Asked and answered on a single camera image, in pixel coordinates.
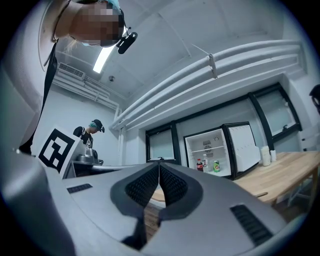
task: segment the wooden countertop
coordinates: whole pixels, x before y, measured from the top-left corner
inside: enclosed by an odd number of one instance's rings
[[[311,176],[320,166],[320,152],[282,152],[276,155],[276,162],[269,166],[259,164],[244,177],[235,180],[261,201],[272,203],[277,198]],[[165,202],[162,189],[157,189],[152,199]]]

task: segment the person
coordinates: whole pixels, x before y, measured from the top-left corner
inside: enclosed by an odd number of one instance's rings
[[[86,145],[87,149],[92,149],[94,139],[91,134],[95,134],[97,132],[105,132],[105,128],[102,125],[101,121],[98,119],[93,120],[87,128],[79,126],[74,129],[73,135],[79,137],[83,144]]]
[[[318,110],[318,113],[320,114],[320,84],[317,84],[315,87],[313,87],[309,95],[311,96],[316,110]]]
[[[111,46],[124,31],[118,0],[40,0],[13,35],[0,63],[1,122],[14,129],[3,145],[31,155],[34,133],[58,61],[59,39]]]

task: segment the white wall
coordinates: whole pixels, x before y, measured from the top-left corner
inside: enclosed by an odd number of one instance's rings
[[[146,130],[131,129],[125,132],[123,165],[146,163]]]
[[[92,135],[93,149],[97,151],[99,159],[104,160],[103,165],[117,166],[119,132],[111,132],[107,128],[114,117],[114,110],[52,85],[34,134],[32,154],[38,153],[43,139],[54,125],[73,133],[75,128],[87,127],[91,121],[99,119],[106,129],[104,133]]]

